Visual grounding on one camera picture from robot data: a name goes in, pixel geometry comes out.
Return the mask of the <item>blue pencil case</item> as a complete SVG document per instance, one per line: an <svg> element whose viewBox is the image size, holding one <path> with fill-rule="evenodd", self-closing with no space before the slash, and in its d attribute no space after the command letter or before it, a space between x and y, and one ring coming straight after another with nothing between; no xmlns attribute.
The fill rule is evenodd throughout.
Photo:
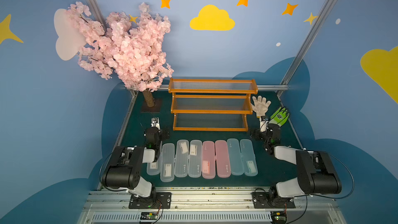
<svg viewBox="0 0 398 224"><path fill-rule="evenodd" d="M241 157L244 166L244 174L246 176L256 176L258 175L258 168L256 163L256 156L252 141L249 139L242 139L239 142Z"/></svg>
<svg viewBox="0 0 398 224"><path fill-rule="evenodd" d="M227 139L231 174L241 176L244 173L244 166L238 139Z"/></svg>

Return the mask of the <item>pink pencil case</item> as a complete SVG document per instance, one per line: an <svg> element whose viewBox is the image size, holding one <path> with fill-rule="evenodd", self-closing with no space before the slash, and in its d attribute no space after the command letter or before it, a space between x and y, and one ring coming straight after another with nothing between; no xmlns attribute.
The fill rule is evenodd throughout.
<svg viewBox="0 0 398 224"><path fill-rule="evenodd" d="M228 144L225 140L215 142L217 175L221 178L231 176L231 165L229 159Z"/></svg>
<svg viewBox="0 0 398 224"><path fill-rule="evenodd" d="M205 179L213 179L216 175L215 143L205 141L202 145L202 176Z"/></svg>

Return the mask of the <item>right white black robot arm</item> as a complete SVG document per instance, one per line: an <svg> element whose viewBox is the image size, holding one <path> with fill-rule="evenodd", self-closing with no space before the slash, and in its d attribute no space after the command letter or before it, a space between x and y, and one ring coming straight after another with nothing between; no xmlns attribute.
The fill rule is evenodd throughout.
<svg viewBox="0 0 398 224"><path fill-rule="evenodd" d="M280 126L277 124L264 122L259 129L250 129L249 135L261 141L264 150L274 158L296 166L297 177L273 185L268 191L269 201L341 193L342 183L327 152L283 146L280 143Z"/></svg>

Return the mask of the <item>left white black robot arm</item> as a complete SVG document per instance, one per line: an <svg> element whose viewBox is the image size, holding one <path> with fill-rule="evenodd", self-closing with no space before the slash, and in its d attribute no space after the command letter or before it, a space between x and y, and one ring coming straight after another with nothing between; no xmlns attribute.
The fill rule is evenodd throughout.
<svg viewBox="0 0 398 224"><path fill-rule="evenodd" d="M169 130L157 127L145 131L143 146L117 146L99 173L99 182L110 191L127 191L136 198L154 199L154 185L141 176L142 165L159 160L162 142L170 137Z"/></svg>

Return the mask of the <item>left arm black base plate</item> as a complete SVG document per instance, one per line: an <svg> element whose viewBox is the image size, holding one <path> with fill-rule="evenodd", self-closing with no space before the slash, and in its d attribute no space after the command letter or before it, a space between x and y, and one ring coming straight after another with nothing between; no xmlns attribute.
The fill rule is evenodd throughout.
<svg viewBox="0 0 398 224"><path fill-rule="evenodd" d="M170 209L172 200L171 192L152 193L150 197L143 198L131 195L129 209Z"/></svg>

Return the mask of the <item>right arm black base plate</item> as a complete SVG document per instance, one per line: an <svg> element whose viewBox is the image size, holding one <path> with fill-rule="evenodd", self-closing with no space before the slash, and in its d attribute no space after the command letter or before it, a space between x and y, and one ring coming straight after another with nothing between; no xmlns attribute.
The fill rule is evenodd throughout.
<svg viewBox="0 0 398 224"><path fill-rule="evenodd" d="M270 194L264 191L251 193L254 208L280 208L293 209L295 204L292 198L282 198L277 194Z"/></svg>

